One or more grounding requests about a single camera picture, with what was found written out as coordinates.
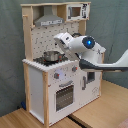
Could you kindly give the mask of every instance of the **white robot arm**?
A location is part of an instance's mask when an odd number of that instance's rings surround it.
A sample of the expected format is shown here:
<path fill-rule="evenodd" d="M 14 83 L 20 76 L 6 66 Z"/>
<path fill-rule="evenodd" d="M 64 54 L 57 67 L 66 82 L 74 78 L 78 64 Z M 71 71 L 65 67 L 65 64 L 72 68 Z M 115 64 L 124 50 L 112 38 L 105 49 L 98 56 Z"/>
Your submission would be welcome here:
<path fill-rule="evenodd" d="M 73 38 L 69 33 L 60 33 L 54 36 L 54 39 L 69 60 L 79 60 L 79 66 L 84 71 L 128 70 L 128 50 L 117 62 L 113 64 L 100 64 L 98 63 L 99 56 L 106 49 L 96 43 L 93 37 L 79 36 Z"/>

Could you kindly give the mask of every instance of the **metal pot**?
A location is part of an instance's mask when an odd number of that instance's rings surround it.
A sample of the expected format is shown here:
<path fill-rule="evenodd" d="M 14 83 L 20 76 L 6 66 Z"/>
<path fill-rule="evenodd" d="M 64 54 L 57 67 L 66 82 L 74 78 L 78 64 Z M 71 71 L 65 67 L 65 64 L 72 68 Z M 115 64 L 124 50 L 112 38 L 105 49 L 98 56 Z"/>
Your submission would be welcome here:
<path fill-rule="evenodd" d="M 61 58 L 62 55 L 58 51 L 47 51 L 44 52 L 44 59 L 46 61 L 57 61 L 59 58 Z"/>

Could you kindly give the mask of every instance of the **wooden table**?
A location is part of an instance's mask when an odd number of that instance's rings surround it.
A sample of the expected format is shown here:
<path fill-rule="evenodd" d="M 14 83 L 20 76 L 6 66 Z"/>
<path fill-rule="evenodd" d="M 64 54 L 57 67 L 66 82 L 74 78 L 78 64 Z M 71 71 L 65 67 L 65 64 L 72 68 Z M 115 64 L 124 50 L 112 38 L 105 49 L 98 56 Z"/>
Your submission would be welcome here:
<path fill-rule="evenodd" d="M 0 118 L 0 128 L 44 128 L 31 114 L 19 109 Z M 64 118 L 50 128 L 81 128 L 69 118 Z"/>
<path fill-rule="evenodd" d="M 128 118 L 128 89 L 102 81 L 102 96 L 71 117 L 87 128 L 116 128 Z"/>

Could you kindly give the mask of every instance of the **toy kitchen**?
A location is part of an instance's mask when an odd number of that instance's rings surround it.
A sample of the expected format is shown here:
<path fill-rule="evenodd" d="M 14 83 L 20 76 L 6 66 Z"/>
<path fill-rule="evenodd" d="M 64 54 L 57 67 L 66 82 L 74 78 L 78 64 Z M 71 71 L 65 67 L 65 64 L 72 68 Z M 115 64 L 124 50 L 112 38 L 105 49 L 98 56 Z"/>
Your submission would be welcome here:
<path fill-rule="evenodd" d="M 85 35 L 90 2 L 22 4 L 26 107 L 47 128 L 101 95 L 101 72 L 84 72 L 54 40 Z M 103 54 L 99 57 L 102 63 Z"/>

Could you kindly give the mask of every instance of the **wooden frame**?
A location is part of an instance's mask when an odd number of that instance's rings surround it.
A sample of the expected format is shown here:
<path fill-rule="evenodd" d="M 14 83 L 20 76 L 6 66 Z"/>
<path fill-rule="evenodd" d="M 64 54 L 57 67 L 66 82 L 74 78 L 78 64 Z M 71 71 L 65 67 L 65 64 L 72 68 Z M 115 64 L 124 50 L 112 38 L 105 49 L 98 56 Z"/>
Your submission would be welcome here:
<path fill-rule="evenodd" d="M 48 72 L 43 72 L 44 126 L 49 128 Z"/>
<path fill-rule="evenodd" d="M 102 54 L 102 63 L 104 63 L 104 53 Z M 100 88 L 99 88 L 99 96 L 101 96 L 101 87 L 102 87 L 102 75 L 103 75 L 103 72 L 101 72 L 101 76 L 100 76 Z"/>
<path fill-rule="evenodd" d="M 25 93 L 26 93 L 26 110 L 30 111 L 30 89 L 29 89 L 29 74 L 28 65 L 23 63 L 24 66 L 24 80 L 25 80 Z"/>
<path fill-rule="evenodd" d="M 32 39 L 31 31 L 35 27 L 33 25 L 33 20 L 36 14 L 34 14 L 35 9 L 44 5 L 55 5 L 57 9 L 64 9 L 63 17 L 66 18 L 66 5 L 67 4 L 83 4 L 91 2 L 67 2 L 67 3 L 42 3 L 42 4 L 21 4 L 22 6 L 22 17 L 23 17 L 23 30 L 24 30 L 24 43 L 25 43 L 25 56 L 26 59 L 33 61 L 33 49 L 32 49 Z M 86 20 L 77 20 L 79 21 L 79 33 L 85 35 L 86 31 Z"/>

